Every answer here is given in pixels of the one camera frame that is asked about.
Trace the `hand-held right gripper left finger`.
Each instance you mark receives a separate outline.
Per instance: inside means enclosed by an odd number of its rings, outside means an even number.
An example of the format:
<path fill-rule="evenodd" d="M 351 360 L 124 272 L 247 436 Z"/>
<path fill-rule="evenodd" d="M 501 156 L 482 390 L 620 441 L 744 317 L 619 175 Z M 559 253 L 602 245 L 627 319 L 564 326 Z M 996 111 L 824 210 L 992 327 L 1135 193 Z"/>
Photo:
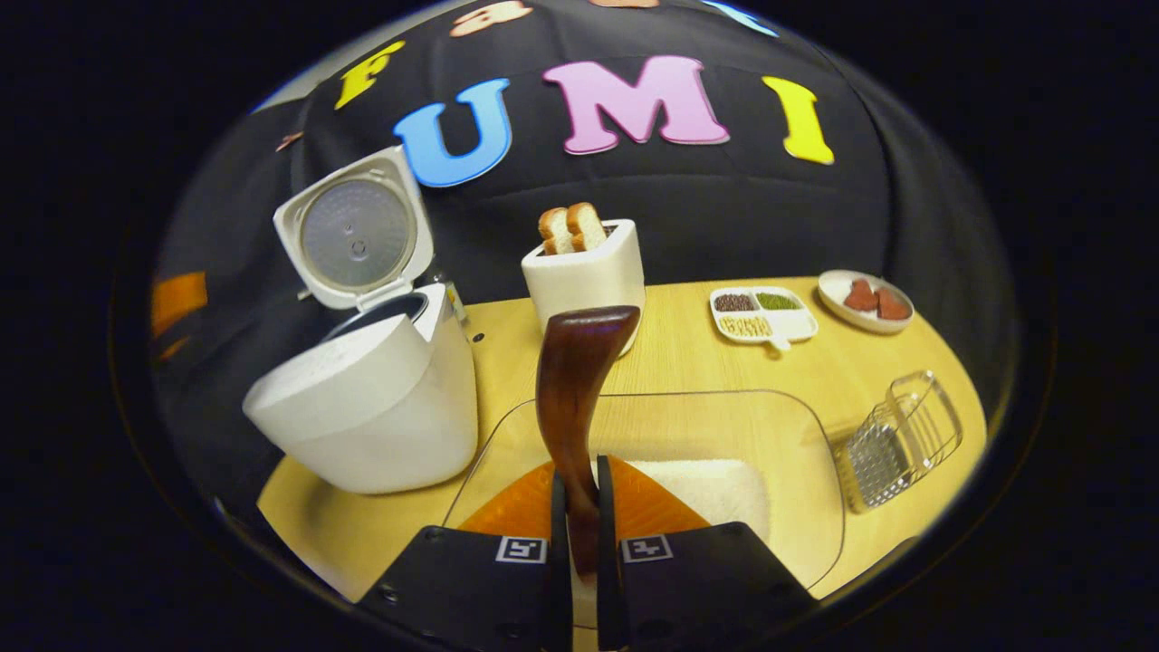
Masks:
<path fill-rule="evenodd" d="M 459 527 L 424 527 L 359 602 L 427 651 L 570 651 L 567 492 L 552 463 Z"/>

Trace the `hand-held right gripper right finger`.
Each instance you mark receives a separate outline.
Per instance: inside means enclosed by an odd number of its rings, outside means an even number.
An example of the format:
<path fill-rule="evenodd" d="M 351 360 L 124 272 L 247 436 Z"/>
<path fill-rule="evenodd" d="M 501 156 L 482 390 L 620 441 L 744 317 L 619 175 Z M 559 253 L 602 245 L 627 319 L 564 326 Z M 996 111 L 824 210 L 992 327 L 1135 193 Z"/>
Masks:
<path fill-rule="evenodd" d="M 819 610 L 748 523 L 622 536 L 627 478 L 612 461 L 597 461 L 600 651 L 742 651 Z"/>

